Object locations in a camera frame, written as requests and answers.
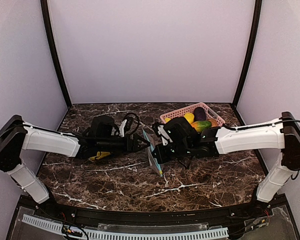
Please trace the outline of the yellow toy fruit front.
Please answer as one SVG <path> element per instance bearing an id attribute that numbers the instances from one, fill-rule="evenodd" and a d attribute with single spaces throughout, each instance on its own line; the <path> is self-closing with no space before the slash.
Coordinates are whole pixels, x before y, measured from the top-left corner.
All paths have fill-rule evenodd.
<path id="1" fill-rule="evenodd" d="M 190 123 L 192 124 L 194 121 L 195 121 L 195 115 L 191 112 L 187 112 L 185 115 L 184 115 L 184 118 Z"/>

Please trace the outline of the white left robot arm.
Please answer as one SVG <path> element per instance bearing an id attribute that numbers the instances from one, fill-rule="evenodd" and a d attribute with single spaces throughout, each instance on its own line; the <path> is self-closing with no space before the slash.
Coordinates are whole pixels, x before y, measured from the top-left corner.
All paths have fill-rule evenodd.
<path id="1" fill-rule="evenodd" d="M 23 162 L 22 151 L 38 151 L 87 160 L 103 153 L 137 153 L 150 142 L 131 130 L 132 114 L 120 125 L 108 115 L 96 116 L 82 133 L 60 132 L 30 124 L 12 116 L 0 130 L 0 171 L 8 174 L 32 199 L 43 204 L 51 198 L 48 188 Z"/>

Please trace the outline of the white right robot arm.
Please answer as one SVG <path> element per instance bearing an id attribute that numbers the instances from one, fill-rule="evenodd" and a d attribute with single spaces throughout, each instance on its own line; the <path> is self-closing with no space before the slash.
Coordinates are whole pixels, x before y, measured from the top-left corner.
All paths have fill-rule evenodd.
<path id="1" fill-rule="evenodd" d="M 271 121 L 230 127 L 199 127 L 184 117 L 166 124 L 154 124 L 153 130 L 162 143 L 147 149 L 150 165 L 162 173 L 161 165 L 182 157 L 218 157 L 232 152 L 279 149 L 275 165 L 257 186 L 254 198 L 270 202 L 277 191 L 300 171 L 300 121 L 286 111 Z"/>

